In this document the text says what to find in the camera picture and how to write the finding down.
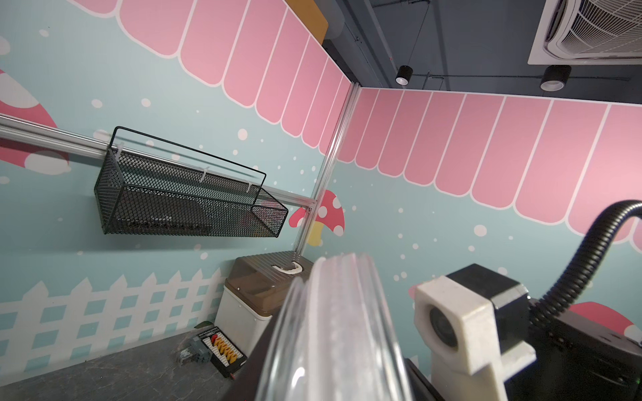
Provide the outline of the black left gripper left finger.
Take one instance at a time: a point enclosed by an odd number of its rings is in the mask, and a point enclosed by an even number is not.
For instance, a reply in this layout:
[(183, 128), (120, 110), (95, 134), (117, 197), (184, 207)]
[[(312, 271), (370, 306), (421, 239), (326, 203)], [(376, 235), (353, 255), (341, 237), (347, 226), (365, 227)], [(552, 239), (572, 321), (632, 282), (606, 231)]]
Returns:
[(255, 348), (222, 400), (273, 400), (269, 382), (277, 367), (278, 346), (284, 328), (284, 310), (270, 320)]

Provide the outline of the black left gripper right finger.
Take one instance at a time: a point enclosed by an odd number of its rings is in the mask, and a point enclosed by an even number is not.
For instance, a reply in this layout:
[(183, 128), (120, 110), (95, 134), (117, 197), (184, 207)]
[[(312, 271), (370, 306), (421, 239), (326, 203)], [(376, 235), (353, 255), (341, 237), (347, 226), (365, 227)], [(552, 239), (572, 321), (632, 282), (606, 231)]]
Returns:
[(410, 360), (404, 360), (408, 380), (416, 401), (444, 401), (428, 378)]

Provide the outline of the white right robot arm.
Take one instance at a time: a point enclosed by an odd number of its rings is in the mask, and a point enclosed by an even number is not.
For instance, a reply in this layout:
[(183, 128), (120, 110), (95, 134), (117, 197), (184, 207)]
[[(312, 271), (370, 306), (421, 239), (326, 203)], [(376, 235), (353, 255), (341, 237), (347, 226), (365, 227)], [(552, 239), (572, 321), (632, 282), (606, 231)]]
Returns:
[(641, 216), (623, 200), (595, 219), (560, 278), (530, 305), (528, 343), (537, 359), (508, 379), (511, 400), (639, 400), (641, 343), (625, 336), (630, 322), (595, 302), (575, 302), (588, 287), (618, 231)]

